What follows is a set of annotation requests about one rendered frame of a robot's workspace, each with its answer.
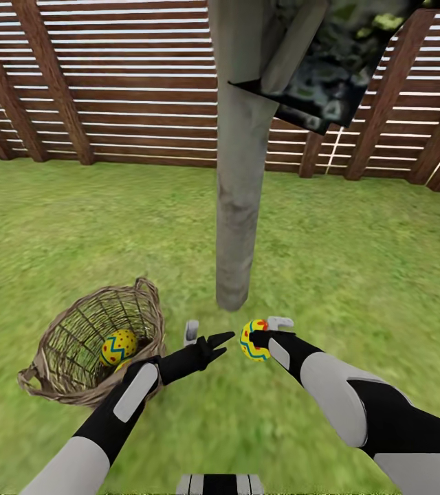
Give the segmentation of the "wicker basket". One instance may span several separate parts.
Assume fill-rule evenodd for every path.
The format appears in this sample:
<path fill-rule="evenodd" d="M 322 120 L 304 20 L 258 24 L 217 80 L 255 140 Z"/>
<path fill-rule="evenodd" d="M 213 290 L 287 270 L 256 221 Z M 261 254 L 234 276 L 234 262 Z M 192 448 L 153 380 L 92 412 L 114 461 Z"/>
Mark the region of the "wicker basket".
<path fill-rule="evenodd" d="M 145 288 L 142 287 L 143 285 Z M 69 367 L 63 367 L 63 372 L 60 372 L 57 368 L 53 369 L 50 365 L 52 361 L 50 355 L 47 354 L 48 352 L 54 354 L 58 362 L 65 361 L 68 358 L 67 349 L 59 351 L 56 346 L 50 345 L 50 340 L 53 334 L 57 332 L 57 327 L 70 318 L 71 312 L 74 310 L 80 311 L 80 307 L 84 303 L 91 302 L 99 296 L 104 296 L 111 292 L 118 295 L 120 291 L 125 295 L 129 293 L 129 300 L 135 299 L 138 294 L 146 300 L 147 313 L 144 311 L 141 313 L 140 323 L 143 324 L 146 321 L 151 323 L 153 330 L 151 335 L 153 337 L 149 336 L 149 330 L 143 329 L 137 336 L 139 340 L 142 340 L 140 346 L 143 348 L 139 349 L 138 353 L 133 355 L 132 359 L 118 371 L 113 372 L 113 369 L 109 368 L 105 373 L 105 380 L 102 380 L 105 369 L 102 364 L 99 364 L 93 372 L 93 380 L 90 382 L 89 379 L 86 379 L 84 385 L 83 381 L 74 377 L 75 375 Z M 157 291 L 158 289 L 152 281 L 141 276 L 134 281 L 134 286 L 132 287 L 108 286 L 98 288 L 92 294 L 75 300 L 68 309 L 57 314 L 57 317 L 47 326 L 47 330 L 43 332 L 39 339 L 38 350 L 36 350 L 32 364 L 28 369 L 21 369 L 21 373 L 16 373 L 16 383 L 21 387 L 21 390 L 25 389 L 30 397 L 44 397 L 57 401 L 59 404 L 85 405 L 86 407 L 97 408 L 102 403 L 102 400 L 114 389 L 114 386 L 123 383 L 123 377 L 129 365 L 136 361 L 155 357 L 155 355 L 160 355 L 162 358 L 167 357 L 166 340 L 164 339 L 166 325 L 164 324 L 164 315 L 160 307 Z M 60 386 L 56 386 L 57 382 L 52 375 L 59 378 Z M 29 381 L 33 377 L 39 380 L 40 390 L 30 387 Z M 159 376 L 157 386 L 144 400 L 150 401 L 160 391 L 162 384 L 162 378 Z"/>

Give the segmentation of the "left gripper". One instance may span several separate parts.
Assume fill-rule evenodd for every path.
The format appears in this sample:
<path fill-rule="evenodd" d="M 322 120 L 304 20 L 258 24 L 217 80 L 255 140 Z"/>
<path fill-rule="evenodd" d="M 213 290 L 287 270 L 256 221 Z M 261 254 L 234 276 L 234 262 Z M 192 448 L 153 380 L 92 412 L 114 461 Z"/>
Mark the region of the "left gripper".
<path fill-rule="evenodd" d="M 214 348 L 220 346 L 233 336 L 233 331 L 210 335 L 208 336 L 208 340 L 204 336 L 200 336 L 200 338 L 197 338 L 196 344 L 174 353 L 181 378 L 196 371 L 204 371 L 210 362 L 226 352 L 226 347 L 218 350 L 214 350 Z"/>

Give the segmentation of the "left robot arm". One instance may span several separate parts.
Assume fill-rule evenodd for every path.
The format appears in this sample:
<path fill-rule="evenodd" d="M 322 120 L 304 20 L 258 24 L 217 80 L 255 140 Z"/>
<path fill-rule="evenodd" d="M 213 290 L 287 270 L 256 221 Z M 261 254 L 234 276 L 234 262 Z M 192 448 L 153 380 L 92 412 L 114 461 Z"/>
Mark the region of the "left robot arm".
<path fill-rule="evenodd" d="M 186 323 L 184 348 L 162 358 L 140 360 L 127 367 L 123 383 L 102 400 L 49 464 L 19 495 L 96 495 L 124 442 L 145 409 L 146 396 L 162 378 L 163 386 L 204 371 L 234 336 L 225 332 L 197 338 L 199 321 Z"/>

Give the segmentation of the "robot trunk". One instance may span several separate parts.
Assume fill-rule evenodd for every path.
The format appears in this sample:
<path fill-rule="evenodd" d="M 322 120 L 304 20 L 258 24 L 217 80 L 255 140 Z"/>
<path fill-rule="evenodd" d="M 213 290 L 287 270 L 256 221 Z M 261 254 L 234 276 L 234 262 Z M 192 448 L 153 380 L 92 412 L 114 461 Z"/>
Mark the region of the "robot trunk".
<path fill-rule="evenodd" d="M 183 474 L 175 495 L 265 495 L 256 474 Z"/>

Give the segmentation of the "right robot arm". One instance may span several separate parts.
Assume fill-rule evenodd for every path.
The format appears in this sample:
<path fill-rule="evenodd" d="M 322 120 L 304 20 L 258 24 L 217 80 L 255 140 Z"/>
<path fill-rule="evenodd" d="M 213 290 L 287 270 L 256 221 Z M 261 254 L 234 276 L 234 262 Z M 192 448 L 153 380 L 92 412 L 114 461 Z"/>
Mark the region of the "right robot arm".
<path fill-rule="evenodd" d="M 348 446 L 362 449 L 404 495 L 440 495 L 440 418 L 397 387 L 297 338 L 291 318 L 267 317 L 249 334 L 311 395 Z"/>

